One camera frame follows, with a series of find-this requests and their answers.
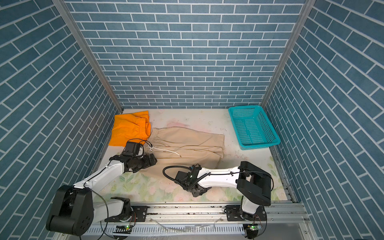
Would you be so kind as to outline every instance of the blue brick wall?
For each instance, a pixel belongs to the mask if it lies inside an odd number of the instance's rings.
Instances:
[[[116,113],[51,0],[0,0],[0,239],[45,239],[58,187],[88,175]]]
[[[317,0],[266,106],[319,239],[384,239],[383,13]]]
[[[305,0],[66,1],[124,108],[259,104]]]

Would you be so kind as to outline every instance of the orange cloth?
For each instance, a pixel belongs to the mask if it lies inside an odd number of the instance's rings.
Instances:
[[[148,111],[115,115],[110,146],[125,147],[127,141],[133,138],[147,140],[151,134]]]

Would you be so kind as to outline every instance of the teal basket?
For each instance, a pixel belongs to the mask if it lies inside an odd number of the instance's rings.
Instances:
[[[270,147],[280,138],[261,106],[239,106],[228,109],[242,150]]]

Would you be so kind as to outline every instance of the beige pants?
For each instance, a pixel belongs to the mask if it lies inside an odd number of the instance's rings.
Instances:
[[[183,127],[153,128],[148,139],[152,145],[159,149],[172,150],[166,152],[153,149],[153,152],[145,147],[146,153],[153,153],[157,158],[155,166],[142,169],[140,173],[158,179],[167,179],[163,175],[163,169],[171,165],[190,167],[200,164],[202,167],[214,169],[224,156],[224,135],[198,132]],[[178,171],[187,172],[187,169],[172,168],[166,173],[175,178]]]

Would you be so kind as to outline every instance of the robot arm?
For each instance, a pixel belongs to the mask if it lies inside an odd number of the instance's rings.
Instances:
[[[240,166],[230,169],[192,166],[190,172],[179,171],[175,179],[165,173],[171,167],[177,166],[164,168],[163,174],[194,197],[204,194],[211,187],[237,188],[244,195],[240,208],[243,219],[253,220],[259,206],[271,205],[271,175],[249,162],[243,161]]]
[[[127,142],[123,152],[111,157],[104,167],[72,186],[63,185],[57,190],[46,229],[81,236],[94,222],[129,221],[132,217],[129,199],[113,197],[106,206],[104,202],[93,205],[93,197],[124,172],[135,173],[156,162],[153,154],[144,155],[143,145]]]

